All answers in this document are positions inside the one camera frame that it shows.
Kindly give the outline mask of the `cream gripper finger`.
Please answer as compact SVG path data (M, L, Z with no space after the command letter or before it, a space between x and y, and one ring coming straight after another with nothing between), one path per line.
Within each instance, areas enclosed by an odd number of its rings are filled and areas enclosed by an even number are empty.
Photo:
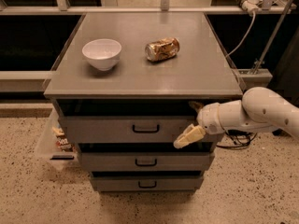
M199 112L204 107L202 103L195 102L195 101L189 101L189 106L196 112Z
M193 124L189 125L184 132L174 141L175 148L183 148L191 143L202 140L206 132L202 126Z

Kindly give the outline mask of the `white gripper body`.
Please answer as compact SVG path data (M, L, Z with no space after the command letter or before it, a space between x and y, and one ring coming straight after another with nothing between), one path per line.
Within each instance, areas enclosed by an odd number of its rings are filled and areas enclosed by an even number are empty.
M213 103L205 105L197 115L197 122L202 126L208 134L224 133L224 129L221 126L220 116L220 104Z

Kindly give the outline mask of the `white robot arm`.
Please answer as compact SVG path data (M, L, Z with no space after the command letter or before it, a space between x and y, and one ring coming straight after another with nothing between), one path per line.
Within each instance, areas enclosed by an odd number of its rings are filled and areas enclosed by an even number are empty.
M299 138L299 108L265 87L247 90L241 100L205 105L197 110L196 120L197 125L189 125L174 141L175 148L229 130L269 133L281 129Z

